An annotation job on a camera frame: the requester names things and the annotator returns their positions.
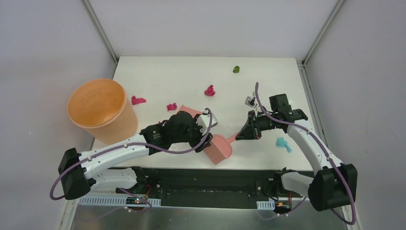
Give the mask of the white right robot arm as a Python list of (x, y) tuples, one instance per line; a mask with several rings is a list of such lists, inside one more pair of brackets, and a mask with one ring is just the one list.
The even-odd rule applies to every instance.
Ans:
[(286, 94), (270, 97), (271, 110), (261, 108), (252, 95), (245, 100), (252, 108), (236, 140), (258, 140), (266, 130), (281, 129), (300, 148), (309, 161), (314, 176), (305, 176), (286, 168), (274, 174), (271, 196), (284, 196), (292, 191), (309, 198), (317, 211), (342, 206), (355, 207), (358, 172), (353, 164), (344, 164), (313, 132), (308, 117), (301, 109), (292, 109)]

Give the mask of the pink hand brush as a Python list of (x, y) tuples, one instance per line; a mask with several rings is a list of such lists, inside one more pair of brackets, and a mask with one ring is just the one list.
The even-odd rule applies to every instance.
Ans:
[(210, 161), (217, 165), (222, 161), (228, 159), (233, 151), (231, 143), (236, 140), (238, 133), (225, 138), (220, 134), (214, 134), (209, 145), (203, 150)]

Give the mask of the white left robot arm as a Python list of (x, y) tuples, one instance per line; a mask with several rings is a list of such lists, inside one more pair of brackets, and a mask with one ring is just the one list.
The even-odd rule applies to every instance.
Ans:
[(68, 149), (58, 166), (59, 177), (49, 196), (52, 200), (73, 200), (92, 190), (110, 187), (130, 189), (140, 194), (145, 190), (145, 179), (132, 168), (118, 170), (116, 165), (158, 152), (201, 152), (209, 146), (213, 138), (211, 128), (217, 124), (215, 115), (209, 110), (195, 116), (180, 111), (102, 149), (83, 152), (78, 152), (76, 148)]

